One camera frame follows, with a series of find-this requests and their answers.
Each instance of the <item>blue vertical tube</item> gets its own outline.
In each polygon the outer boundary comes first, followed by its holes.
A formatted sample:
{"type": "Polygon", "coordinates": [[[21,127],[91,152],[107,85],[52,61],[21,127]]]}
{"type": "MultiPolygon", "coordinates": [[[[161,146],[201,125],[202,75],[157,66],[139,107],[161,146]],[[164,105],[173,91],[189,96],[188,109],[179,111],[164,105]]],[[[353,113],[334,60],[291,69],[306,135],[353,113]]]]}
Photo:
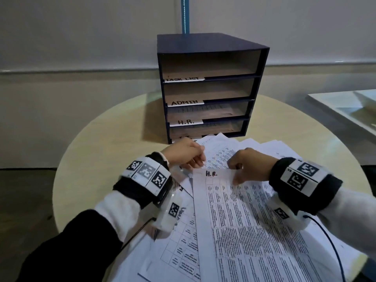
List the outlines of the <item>blue vertical tube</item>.
{"type": "Polygon", "coordinates": [[[182,6],[182,33],[189,33],[189,0],[181,0],[182,6]]]}

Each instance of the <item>qr code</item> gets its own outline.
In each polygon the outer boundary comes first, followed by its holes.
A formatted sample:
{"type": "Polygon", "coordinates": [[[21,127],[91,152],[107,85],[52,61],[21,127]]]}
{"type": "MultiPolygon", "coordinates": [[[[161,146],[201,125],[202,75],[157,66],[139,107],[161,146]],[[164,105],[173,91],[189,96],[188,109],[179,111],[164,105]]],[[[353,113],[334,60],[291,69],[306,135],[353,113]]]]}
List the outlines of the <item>qr code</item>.
{"type": "Polygon", "coordinates": [[[287,184],[301,191],[307,184],[307,182],[307,178],[303,177],[302,175],[296,172],[293,172],[293,175],[291,175],[290,179],[287,181],[287,184]]]}
{"type": "Polygon", "coordinates": [[[164,183],[166,182],[167,178],[165,175],[157,171],[155,176],[152,179],[152,182],[159,188],[161,189],[164,183]]]}
{"type": "Polygon", "coordinates": [[[179,206],[175,203],[172,203],[170,211],[168,212],[169,215],[173,216],[176,218],[177,212],[179,211],[179,206]]]}
{"type": "Polygon", "coordinates": [[[297,170],[303,172],[304,174],[308,175],[309,177],[312,177],[313,175],[315,175],[315,173],[317,171],[319,171],[319,169],[317,167],[312,166],[311,164],[308,164],[306,162],[304,162],[302,165],[300,165],[297,168],[297,170]]]}
{"type": "Polygon", "coordinates": [[[282,210],[281,208],[275,209],[274,211],[275,211],[275,212],[281,217],[281,219],[283,219],[283,220],[289,218],[288,214],[286,214],[285,211],[282,210]]]}
{"type": "Polygon", "coordinates": [[[144,162],[143,165],[137,171],[138,174],[144,176],[146,179],[150,179],[150,177],[154,174],[155,168],[153,166],[148,165],[144,162]]]}
{"type": "Polygon", "coordinates": [[[128,167],[127,167],[127,170],[132,170],[132,171],[135,171],[137,169],[137,167],[142,163],[142,161],[133,161],[128,167]]]}

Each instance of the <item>organizer shelf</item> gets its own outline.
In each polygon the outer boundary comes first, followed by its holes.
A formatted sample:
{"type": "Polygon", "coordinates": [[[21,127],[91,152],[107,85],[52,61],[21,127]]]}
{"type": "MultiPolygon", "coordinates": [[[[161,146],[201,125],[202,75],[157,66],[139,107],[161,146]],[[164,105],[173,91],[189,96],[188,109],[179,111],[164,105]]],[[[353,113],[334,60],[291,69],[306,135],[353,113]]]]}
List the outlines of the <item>organizer shelf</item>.
{"type": "Polygon", "coordinates": [[[157,56],[168,143],[244,136],[269,47],[222,33],[159,34],[157,56]]]}

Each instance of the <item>white sleeve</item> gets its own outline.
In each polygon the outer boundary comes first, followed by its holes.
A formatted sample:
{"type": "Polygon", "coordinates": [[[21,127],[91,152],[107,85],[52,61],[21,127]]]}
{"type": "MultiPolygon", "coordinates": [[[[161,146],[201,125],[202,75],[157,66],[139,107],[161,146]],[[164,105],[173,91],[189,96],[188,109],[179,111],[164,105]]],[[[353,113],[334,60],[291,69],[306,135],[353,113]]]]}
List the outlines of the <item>white sleeve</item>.
{"type": "Polygon", "coordinates": [[[317,216],[343,242],[376,259],[376,198],[340,188],[317,216]]]}
{"type": "Polygon", "coordinates": [[[94,208],[115,229],[119,240],[124,242],[127,232],[138,220],[140,205],[118,191],[112,191],[94,208]]]}

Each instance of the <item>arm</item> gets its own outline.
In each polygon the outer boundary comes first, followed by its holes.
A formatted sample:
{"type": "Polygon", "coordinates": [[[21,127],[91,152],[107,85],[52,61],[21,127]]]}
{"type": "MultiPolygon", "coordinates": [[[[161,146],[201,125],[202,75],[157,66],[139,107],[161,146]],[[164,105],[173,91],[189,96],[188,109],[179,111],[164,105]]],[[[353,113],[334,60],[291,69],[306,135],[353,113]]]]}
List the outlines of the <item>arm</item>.
{"type": "MultiPolygon", "coordinates": [[[[196,168],[203,166],[203,150],[203,146],[185,138],[165,148],[161,160],[169,166],[196,168]]],[[[119,254],[127,232],[136,224],[140,209],[154,198],[135,181],[122,177],[114,185],[114,191],[93,210],[78,214],[59,235],[33,251],[25,259],[17,281],[70,281],[73,277],[102,281],[107,267],[119,254]]]]}
{"type": "Polygon", "coordinates": [[[376,259],[376,198],[347,190],[342,181],[327,175],[310,196],[281,180],[286,168],[295,161],[276,159],[251,148],[238,151],[229,161],[239,169],[234,184],[244,181],[269,181],[279,198],[295,214],[298,210],[317,215],[327,229],[348,245],[376,259]]]}

